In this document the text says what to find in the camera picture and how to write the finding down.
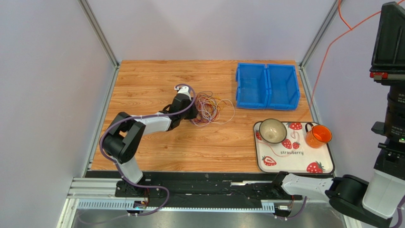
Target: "wooden table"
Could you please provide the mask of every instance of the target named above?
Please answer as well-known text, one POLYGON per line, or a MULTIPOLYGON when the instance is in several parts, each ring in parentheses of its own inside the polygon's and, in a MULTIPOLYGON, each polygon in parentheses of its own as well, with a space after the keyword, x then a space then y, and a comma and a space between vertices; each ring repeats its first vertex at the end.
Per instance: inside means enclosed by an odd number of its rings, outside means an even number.
MULTIPOLYGON (((119 112, 132 115, 154 114, 170 104, 174 86, 189 84, 198 93, 213 91, 236 105, 238 62, 295 65, 294 61, 123 61, 104 122, 104 132, 119 112)), ((235 117, 224 125, 197 127, 187 120, 169 132, 145 135, 136 152, 144 171, 260 172, 253 142, 253 125, 264 119, 312 121, 300 77, 301 99, 296 111, 236 108, 235 117)), ((228 120, 232 107, 221 112, 219 122, 228 120)), ((115 170, 97 148, 92 170, 115 170)))

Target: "orange cable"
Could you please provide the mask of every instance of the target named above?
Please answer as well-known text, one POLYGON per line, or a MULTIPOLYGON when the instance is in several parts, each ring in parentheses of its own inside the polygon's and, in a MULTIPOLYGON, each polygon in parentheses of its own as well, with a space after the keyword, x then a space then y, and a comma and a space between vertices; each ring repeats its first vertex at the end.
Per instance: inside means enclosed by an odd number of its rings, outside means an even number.
POLYGON ((342 16, 342 12, 340 11, 340 4, 341 4, 342 0, 339 0, 339 3, 337 4, 337 9, 339 11, 339 16, 340 19, 342 19, 342 21, 349 27, 350 30, 352 30, 352 27, 346 22, 346 20, 343 18, 342 16))
MULTIPOLYGON (((381 11, 378 11, 378 12, 373 13, 372 15, 368 16, 366 19, 364 19, 364 20, 362 20, 361 22, 359 22, 358 24, 356 24, 353 28, 351 28, 351 29, 347 30, 346 32, 342 33, 340 36, 338 36, 336 39, 334 39, 334 40, 329 44, 328 48, 326 49, 325 56, 323 57, 322 64, 321 64, 321 66, 320 66, 320 68, 319 68, 318 76, 317 76, 317 79, 316 79, 316 81, 315 81, 314 88, 312 89, 311 101, 310 101, 310 103, 309 103, 309 110, 311 109, 311 107, 312 107, 312 105, 313 105, 315 89, 317 88, 318 80, 319 80, 320 74, 321 74, 321 72, 322 72, 323 65, 324 65, 324 63, 325 63, 326 57, 328 56, 329 49, 330 49, 330 47, 332 46, 332 44, 334 44, 338 39, 342 38, 344 35, 346 35, 347 33, 351 32, 351 31, 353 31, 355 28, 357 28, 358 26, 360 26, 361 24, 363 24, 364 22, 366 22, 367 20, 369 20, 370 18, 374 17, 375 15, 377 15, 377 14, 379 14, 379 13, 381 13, 381 11)), ((298 119, 298 121, 300 121, 302 118, 304 118, 304 116, 309 112, 309 110, 307 110, 307 111, 298 119)))

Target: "bowl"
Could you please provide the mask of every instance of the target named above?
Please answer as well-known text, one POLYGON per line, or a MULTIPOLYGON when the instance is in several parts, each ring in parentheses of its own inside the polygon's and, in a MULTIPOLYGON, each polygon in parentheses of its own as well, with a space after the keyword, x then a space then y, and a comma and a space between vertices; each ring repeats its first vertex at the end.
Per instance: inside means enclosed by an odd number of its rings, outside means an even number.
POLYGON ((259 127, 261 138, 268 143, 280 143, 287 137, 286 126, 276 119, 267 119, 259 127))

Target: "strawberry print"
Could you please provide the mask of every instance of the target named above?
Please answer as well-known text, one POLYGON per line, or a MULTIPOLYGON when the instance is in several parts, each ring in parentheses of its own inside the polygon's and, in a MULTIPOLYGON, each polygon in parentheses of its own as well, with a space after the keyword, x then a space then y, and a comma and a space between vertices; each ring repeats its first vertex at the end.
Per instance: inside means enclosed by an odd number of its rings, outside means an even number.
POLYGON ((291 141, 289 139, 286 139, 286 140, 282 141, 281 144, 287 149, 292 148, 291 141))
POLYGON ((267 165, 267 166, 277 165, 277 162, 276 162, 274 159, 272 159, 271 157, 269 157, 269 156, 263 156, 263 157, 261 158, 261 160, 262 160, 263 163, 264 163, 265 165, 267 165))
POLYGON ((257 138, 258 140, 261 140, 259 131, 256 131, 256 132, 255 132, 255 135, 256 135, 256 138, 257 138))
POLYGON ((299 148, 299 145, 300 145, 299 142, 294 142, 294 143, 292 144, 292 148, 298 149, 298 148, 299 148))
POLYGON ((302 124, 301 123, 288 123, 287 126, 291 128, 292 130, 301 130, 302 129, 302 124))
POLYGON ((309 173, 323 173, 325 170, 320 162, 313 162, 308 165, 307 172, 309 173))

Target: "white wall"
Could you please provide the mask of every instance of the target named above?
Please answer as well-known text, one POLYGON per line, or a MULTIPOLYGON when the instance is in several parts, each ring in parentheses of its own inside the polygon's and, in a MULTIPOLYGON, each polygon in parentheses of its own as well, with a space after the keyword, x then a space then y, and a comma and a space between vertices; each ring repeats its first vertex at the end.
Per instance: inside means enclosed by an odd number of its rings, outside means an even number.
POLYGON ((115 55, 301 61, 333 0, 89 0, 115 55))
POLYGON ((0 6, 0 227, 55 227, 113 68, 76 0, 0 6))
MULTIPOLYGON (((342 15, 354 26, 381 10, 387 0, 345 1, 342 15)), ((379 15, 335 42, 325 61, 315 92, 321 122, 333 133, 330 143, 339 175, 352 174, 370 181, 379 142, 385 137, 371 132, 384 121, 389 88, 369 77, 379 15)), ((329 43, 347 30, 337 15, 311 58, 306 73, 314 85, 329 43)))

